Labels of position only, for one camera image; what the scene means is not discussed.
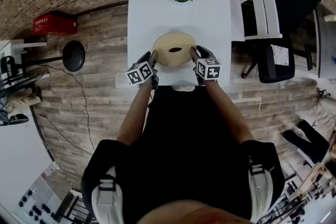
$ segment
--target person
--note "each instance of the person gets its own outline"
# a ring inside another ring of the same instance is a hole
[[[330,146],[329,142],[305,120],[299,122],[298,128],[304,132],[309,141],[299,137],[292,130],[286,130],[282,134],[283,137],[308,155],[314,164],[326,162],[318,169],[312,182],[318,182],[322,176],[327,179],[335,177],[336,144]]]
[[[213,57],[197,46],[201,57]],[[82,182],[101,224],[257,222],[285,180],[273,143],[254,139],[215,80],[191,92],[141,84],[117,140],[101,141]]]
[[[26,106],[31,106],[42,101],[40,87],[33,92],[32,88],[22,89],[10,95],[8,98],[2,98],[0,102],[0,111],[11,114],[14,110],[20,110]]]

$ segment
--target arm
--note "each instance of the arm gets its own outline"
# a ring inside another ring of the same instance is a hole
[[[218,83],[215,80],[204,80],[204,85],[223,116],[232,137],[240,144],[246,140],[254,140],[244,116]]]
[[[151,79],[140,86],[129,111],[121,124],[117,141],[130,145],[141,136],[151,90]]]

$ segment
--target floor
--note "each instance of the floor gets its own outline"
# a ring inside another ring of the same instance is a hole
[[[81,16],[77,34],[49,36],[47,47],[29,52],[34,59],[56,57],[68,41],[82,42],[86,62],[74,75],[84,87],[94,147],[102,139],[117,137],[118,128],[137,92],[137,88],[129,87],[124,75],[127,69],[127,10],[127,6],[121,6]],[[280,160],[298,157],[295,148],[282,138],[281,133],[293,127],[302,115],[311,122],[318,116],[323,135],[330,138],[335,116],[324,111],[319,113],[316,108],[318,85],[315,80],[294,78],[262,84],[257,68],[243,80],[240,74],[250,63],[248,55],[233,50],[230,85],[224,90],[241,109],[257,140],[273,142]],[[63,68],[61,61],[50,65]],[[92,153],[81,86],[60,70],[49,71],[51,77],[38,83],[43,101],[34,106],[36,114],[46,115],[70,142]],[[327,83],[332,89],[336,81]],[[69,144],[46,118],[40,115],[37,118],[48,147],[61,168],[46,180],[63,199],[69,188],[80,189],[81,176],[91,156]]]

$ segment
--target white table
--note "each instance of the white table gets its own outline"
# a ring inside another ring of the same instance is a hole
[[[230,0],[129,0],[128,65],[152,51],[157,38],[171,32],[191,35],[222,62],[218,83],[229,84],[231,63]],[[160,85],[198,85],[192,61],[177,68],[156,65]]]

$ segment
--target chair leg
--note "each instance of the chair leg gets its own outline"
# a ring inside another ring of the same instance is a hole
[[[247,70],[247,72],[246,72],[246,73],[241,73],[243,79],[246,79],[247,76],[250,75],[251,71],[256,67],[257,63],[258,63],[258,62],[257,62],[257,59],[254,58],[254,59],[253,59],[253,62],[252,62],[252,64],[251,64],[251,66],[250,66],[250,68]]]

